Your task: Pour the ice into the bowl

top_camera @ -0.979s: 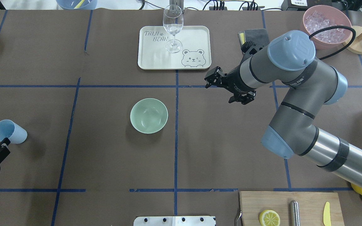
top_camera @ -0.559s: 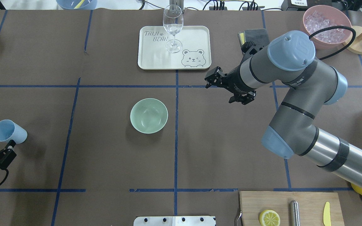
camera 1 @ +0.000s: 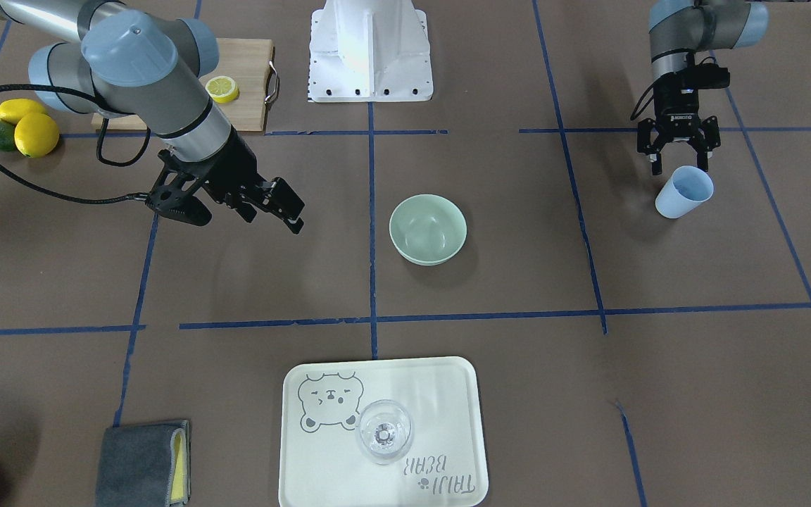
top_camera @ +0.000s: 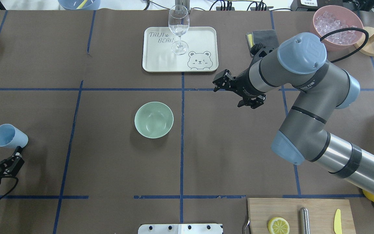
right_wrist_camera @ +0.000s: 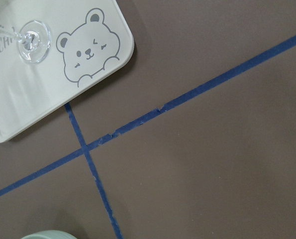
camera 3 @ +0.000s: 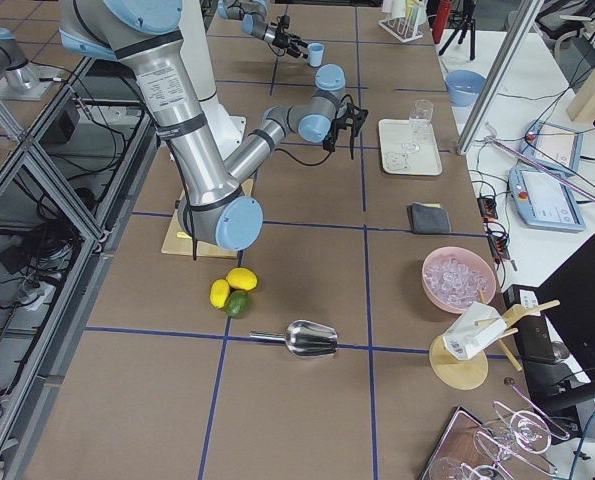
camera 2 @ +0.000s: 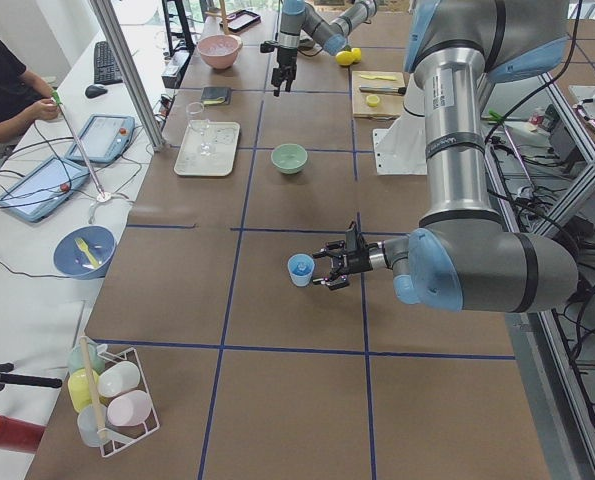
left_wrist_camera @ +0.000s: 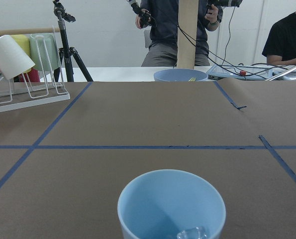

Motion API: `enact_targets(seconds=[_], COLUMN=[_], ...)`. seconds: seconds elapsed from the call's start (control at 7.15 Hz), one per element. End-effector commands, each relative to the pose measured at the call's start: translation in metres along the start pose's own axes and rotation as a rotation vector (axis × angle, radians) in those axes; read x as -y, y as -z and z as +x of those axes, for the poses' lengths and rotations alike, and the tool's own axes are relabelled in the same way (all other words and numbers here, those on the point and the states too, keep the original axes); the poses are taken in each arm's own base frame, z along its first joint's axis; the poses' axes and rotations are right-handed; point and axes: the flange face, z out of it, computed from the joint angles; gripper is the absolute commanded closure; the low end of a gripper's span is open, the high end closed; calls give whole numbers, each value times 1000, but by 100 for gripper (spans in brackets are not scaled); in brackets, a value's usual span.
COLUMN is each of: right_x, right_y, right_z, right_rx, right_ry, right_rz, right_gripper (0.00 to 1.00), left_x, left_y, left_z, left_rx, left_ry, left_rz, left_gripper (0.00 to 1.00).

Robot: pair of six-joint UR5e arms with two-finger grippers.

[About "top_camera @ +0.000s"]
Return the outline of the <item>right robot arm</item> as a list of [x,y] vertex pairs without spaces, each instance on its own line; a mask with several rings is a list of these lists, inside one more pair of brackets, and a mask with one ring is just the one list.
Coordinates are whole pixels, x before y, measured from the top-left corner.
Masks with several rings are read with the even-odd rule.
[[238,76],[225,69],[213,83],[214,92],[232,91],[242,97],[238,107],[252,109],[263,104],[266,92],[291,84],[300,94],[274,137],[272,151],[295,165],[316,163],[374,195],[374,155],[324,129],[335,109],[347,108],[358,98],[360,85],[327,60],[318,36],[297,34]]

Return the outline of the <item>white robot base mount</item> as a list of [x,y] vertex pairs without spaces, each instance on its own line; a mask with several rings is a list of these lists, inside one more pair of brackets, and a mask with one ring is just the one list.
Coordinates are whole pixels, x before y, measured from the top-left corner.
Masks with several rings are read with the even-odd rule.
[[138,234],[223,234],[223,225],[217,223],[197,224],[144,224]]

